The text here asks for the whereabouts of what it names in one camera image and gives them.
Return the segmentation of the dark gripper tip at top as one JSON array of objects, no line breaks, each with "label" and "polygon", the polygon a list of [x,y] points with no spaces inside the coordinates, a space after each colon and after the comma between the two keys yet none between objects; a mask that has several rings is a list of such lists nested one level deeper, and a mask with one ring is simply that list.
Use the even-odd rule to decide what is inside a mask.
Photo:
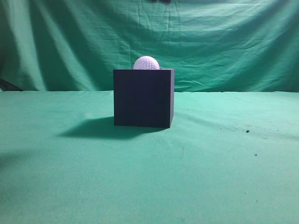
[{"label": "dark gripper tip at top", "polygon": [[160,2],[163,4],[170,4],[173,0],[149,0],[151,3]]}]

